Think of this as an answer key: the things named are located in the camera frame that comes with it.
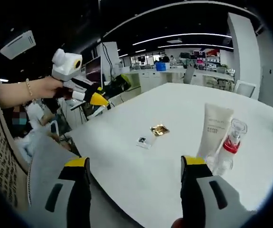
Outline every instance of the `gold bracelet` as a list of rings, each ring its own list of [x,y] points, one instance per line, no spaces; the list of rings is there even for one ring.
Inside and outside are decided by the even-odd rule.
[[[31,86],[30,86],[30,80],[28,78],[26,79],[26,84],[27,84],[27,87],[28,87],[28,92],[30,93],[31,97],[33,97],[33,93],[32,93]]]

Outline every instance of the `computer screen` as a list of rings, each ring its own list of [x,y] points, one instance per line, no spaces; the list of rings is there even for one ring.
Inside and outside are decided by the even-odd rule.
[[[100,56],[85,64],[85,76],[90,81],[97,82],[101,85],[102,64]]]

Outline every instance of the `blue box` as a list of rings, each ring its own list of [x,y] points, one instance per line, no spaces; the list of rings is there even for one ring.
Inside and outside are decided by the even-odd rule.
[[[165,63],[156,63],[155,66],[157,71],[166,71]]]

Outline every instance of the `gold wrapper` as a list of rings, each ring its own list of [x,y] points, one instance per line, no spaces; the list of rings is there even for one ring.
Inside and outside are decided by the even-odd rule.
[[[150,130],[155,136],[163,135],[169,132],[169,130],[162,124],[151,127]]]

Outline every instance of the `office chair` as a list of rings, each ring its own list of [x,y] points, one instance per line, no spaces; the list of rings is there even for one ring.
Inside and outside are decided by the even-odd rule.
[[[255,88],[256,88],[255,84],[238,80],[235,85],[234,93],[251,97],[252,94],[254,93]]]

